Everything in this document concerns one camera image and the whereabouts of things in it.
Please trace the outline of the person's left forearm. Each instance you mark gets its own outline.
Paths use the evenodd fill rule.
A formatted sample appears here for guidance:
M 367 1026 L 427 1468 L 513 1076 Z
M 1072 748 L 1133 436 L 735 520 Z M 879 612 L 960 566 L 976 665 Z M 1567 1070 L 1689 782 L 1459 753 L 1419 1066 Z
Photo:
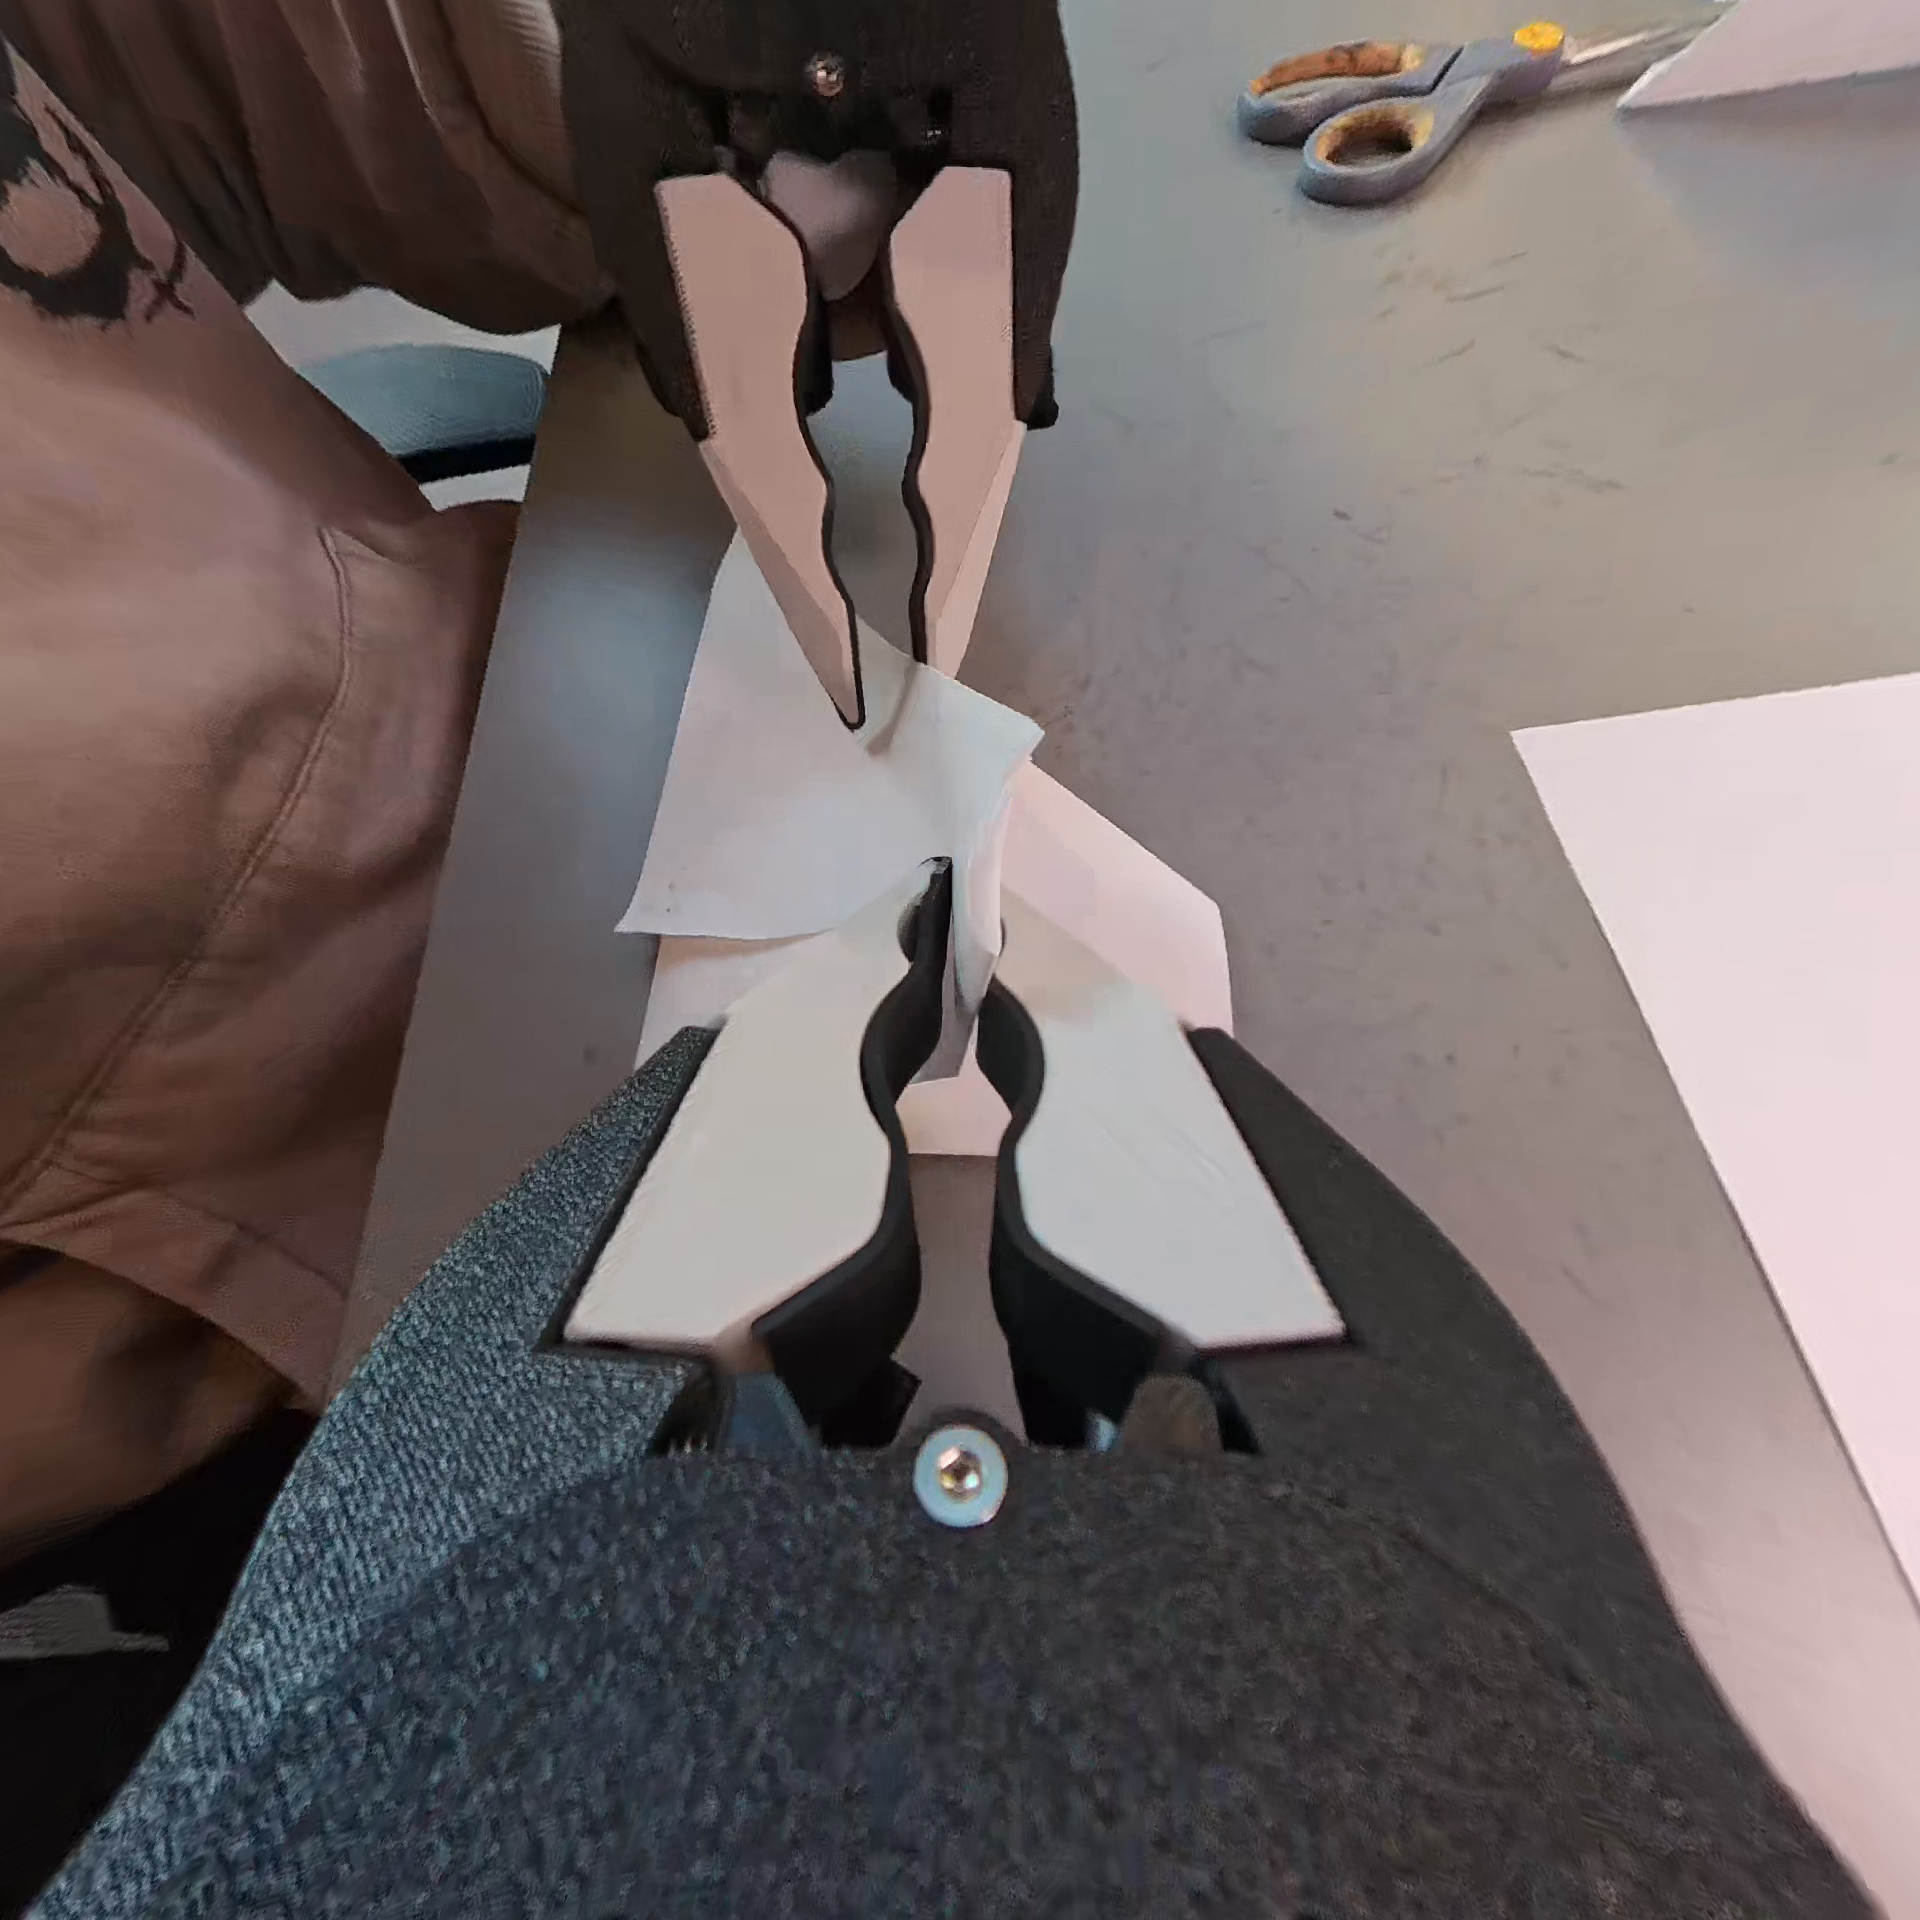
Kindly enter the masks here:
M 13 2 L 3 42 L 237 301 L 491 334 L 610 299 L 545 2 Z

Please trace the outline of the person's beige sweatshirt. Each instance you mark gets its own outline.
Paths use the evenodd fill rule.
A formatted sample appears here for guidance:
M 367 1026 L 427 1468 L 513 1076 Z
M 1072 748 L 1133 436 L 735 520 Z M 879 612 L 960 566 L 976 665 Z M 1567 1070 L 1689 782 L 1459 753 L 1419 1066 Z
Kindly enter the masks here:
M 511 546 L 3 44 L 3 1561 L 327 1386 Z

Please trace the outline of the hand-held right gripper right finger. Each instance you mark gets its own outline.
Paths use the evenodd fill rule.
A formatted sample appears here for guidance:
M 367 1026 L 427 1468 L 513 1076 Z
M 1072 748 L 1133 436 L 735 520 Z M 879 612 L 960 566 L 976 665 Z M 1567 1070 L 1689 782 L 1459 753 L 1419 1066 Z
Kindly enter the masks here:
M 976 1058 L 1008 1123 L 990 1293 L 1023 1436 L 1093 1450 L 1144 1384 L 1195 1380 L 1257 1443 L 1217 1364 L 1347 1337 L 1214 1066 L 1247 1066 L 1118 977 L 990 990 Z

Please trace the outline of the folded white paper sheet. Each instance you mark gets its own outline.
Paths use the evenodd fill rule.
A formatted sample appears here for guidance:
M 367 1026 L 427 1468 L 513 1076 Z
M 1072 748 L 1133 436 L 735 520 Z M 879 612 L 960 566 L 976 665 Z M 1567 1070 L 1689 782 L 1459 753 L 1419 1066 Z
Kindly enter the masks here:
M 1737 2 L 1655 65 L 1621 113 L 1870 81 L 1918 66 L 1918 2 Z

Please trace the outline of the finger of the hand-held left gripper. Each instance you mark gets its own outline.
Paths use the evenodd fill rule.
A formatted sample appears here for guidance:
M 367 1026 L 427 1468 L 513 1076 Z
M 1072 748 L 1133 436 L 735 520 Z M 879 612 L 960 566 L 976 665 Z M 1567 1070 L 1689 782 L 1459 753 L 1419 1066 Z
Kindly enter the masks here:
M 813 334 L 802 240 L 727 174 L 667 179 L 655 204 L 704 409 L 704 465 L 811 675 L 859 732 L 857 618 L 831 564 L 831 483 L 799 393 Z
M 923 665 L 960 669 L 1026 436 L 1008 174 L 934 174 L 887 237 L 883 292 L 913 419 L 899 483 L 917 542 L 909 641 Z

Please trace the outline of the grey orange scissors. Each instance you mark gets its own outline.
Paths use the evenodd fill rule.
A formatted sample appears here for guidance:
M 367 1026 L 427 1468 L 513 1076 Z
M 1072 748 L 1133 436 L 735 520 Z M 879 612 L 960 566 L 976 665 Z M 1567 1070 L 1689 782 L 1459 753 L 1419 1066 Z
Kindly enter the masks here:
M 1559 94 L 1623 91 L 1717 18 L 1711 8 L 1616 33 L 1571 33 L 1537 16 L 1466 42 L 1341 42 L 1255 76 L 1237 101 L 1237 129 L 1259 147 L 1301 156 L 1306 201 L 1377 209 L 1421 188 L 1486 115 Z

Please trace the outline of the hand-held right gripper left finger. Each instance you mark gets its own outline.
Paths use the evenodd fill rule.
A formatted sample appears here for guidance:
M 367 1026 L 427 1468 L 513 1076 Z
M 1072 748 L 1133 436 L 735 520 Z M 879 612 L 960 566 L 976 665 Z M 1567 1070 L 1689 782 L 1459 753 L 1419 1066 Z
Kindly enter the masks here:
M 570 1349 L 774 1377 L 834 1424 L 921 1304 L 902 1093 L 941 1044 L 952 865 L 790 952 L 704 1041 L 563 1308 Z

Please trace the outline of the white paper sheet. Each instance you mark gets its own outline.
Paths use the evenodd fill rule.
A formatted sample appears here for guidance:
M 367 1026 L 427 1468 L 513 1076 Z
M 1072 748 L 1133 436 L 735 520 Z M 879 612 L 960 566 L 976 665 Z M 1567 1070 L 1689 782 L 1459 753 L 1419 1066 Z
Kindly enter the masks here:
M 904 1142 L 986 1153 L 986 987 L 1039 1036 L 1026 1177 L 1224 1180 L 1226 1118 L 1187 1024 L 1232 1008 L 1215 905 L 1033 764 L 1039 730 L 862 634 L 874 728 L 829 713 L 735 538 L 717 570 L 650 841 L 621 931 L 733 945 L 690 1093 L 686 1163 L 824 1192 L 883 1173 L 859 1044 L 904 982 L 897 924 L 951 861 L 931 1026 L 967 1067 L 906 1096 Z
M 1918 2 L 1737 2 L 1655 65 L 1621 113 L 1870 81 L 1918 66 Z
M 1915 1587 L 1918 677 L 1513 741 Z

